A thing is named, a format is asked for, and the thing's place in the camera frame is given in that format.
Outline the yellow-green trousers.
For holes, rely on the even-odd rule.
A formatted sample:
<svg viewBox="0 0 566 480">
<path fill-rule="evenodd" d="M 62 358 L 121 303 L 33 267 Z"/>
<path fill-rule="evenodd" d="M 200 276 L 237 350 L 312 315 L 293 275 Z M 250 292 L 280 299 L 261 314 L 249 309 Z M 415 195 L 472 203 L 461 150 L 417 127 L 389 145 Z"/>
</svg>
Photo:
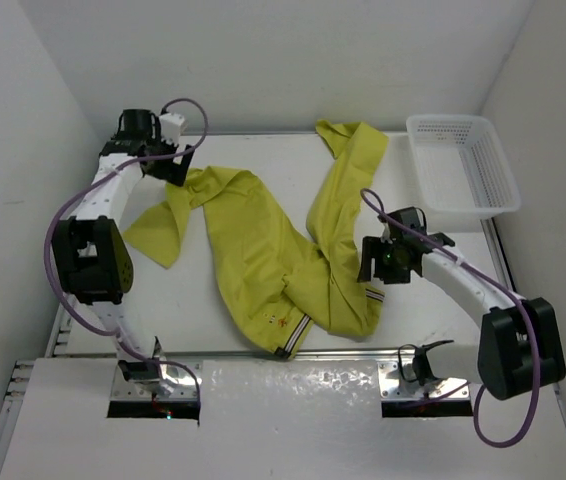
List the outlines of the yellow-green trousers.
<svg viewBox="0 0 566 480">
<path fill-rule="evenodd" d="M 124 232 L 164 268 L 178 259 L 191 210 L 204 211 L 221 297 L 240 332 L 279 358 L 293 357 L 312 326 L 364 338 L 379 323 L 384 294 L 357 280 L 355 223 L 389 139 L 370 125 L 315 125 L 334 159 L 299 233 L 263 181 L 248 170 L 194 169 L 182 187 Z"/>
</svg>

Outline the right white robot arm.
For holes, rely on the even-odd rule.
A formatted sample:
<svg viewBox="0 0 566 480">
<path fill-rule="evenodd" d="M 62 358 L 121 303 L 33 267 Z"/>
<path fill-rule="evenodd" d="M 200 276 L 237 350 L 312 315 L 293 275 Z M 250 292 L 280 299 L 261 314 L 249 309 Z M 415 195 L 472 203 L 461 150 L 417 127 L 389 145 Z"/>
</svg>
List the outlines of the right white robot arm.
<svg viewBox="0 0 566 480">
<path fill-rule="evenodd" d="M 532 391 L 533 372 L 543 386 L 566 377 L 556 314 L 544 298 L 525 299 L 463 261 L 443 234 L 435 249 L 420 239 L 366 236 L 358 278 L 407 284 L 413 274 L 436 285 L 480 330 L 475 344 L 440 340 L 416 347 L 406 381 L 425 386 L 447 377 L 479 383 L 498 400 Z"/>
</svg>

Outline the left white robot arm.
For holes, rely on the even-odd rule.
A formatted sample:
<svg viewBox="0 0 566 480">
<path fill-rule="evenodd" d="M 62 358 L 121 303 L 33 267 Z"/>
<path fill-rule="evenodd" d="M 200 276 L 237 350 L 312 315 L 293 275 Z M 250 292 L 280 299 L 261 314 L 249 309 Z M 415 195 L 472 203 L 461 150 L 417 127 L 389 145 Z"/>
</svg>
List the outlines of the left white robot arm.
<svg viewBox="0 0 566 480">
<path fill-rule="evenodd" d="M 183 184 L 193 154 L 179 151 L 186 119 L 178 113 L 126 109 L 99 154 L 92 189 L 52 229 L 51 248 L 63 292 L 95 315 L 115 345 L 122 377 L 159 397 L 172 394 L 179 370 L 167 364 L 158 338 L 145 331 L 125 296 L 134 279 L 119 223 L 145 176 Z"/>
</svg>

